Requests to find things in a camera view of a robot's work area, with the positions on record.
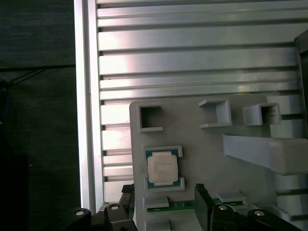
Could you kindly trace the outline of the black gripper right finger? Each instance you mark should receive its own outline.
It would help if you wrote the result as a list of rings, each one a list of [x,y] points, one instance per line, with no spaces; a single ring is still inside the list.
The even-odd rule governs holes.
[[[216,204],[203,184],[194,190],[194,211],[204,231],[298,231],[298,227],[264,209],[252,209],[246,216],[232,206]]]

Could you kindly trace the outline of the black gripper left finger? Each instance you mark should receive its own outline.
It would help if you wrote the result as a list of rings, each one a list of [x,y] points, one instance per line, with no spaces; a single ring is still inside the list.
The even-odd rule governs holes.
[[[118,203],[107,204],[94,215],[85,208],[64,213],[65,231],[133,231],[134,184],[124,185]]]

